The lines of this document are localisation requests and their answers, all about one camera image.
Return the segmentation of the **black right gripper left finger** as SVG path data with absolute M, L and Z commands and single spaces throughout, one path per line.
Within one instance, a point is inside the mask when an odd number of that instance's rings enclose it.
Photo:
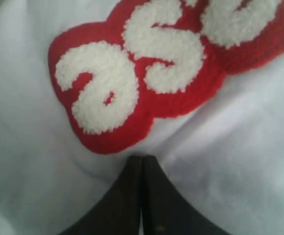
M 142 158 L 131 156 L 111 188 L 63 235 L 137 235 L 140 228 Z

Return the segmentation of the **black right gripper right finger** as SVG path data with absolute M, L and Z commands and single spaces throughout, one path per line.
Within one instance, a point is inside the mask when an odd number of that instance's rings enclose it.
M 145 235 L 226 235 L 177 191 L 156 157 L 143 158 L 141 210 Z

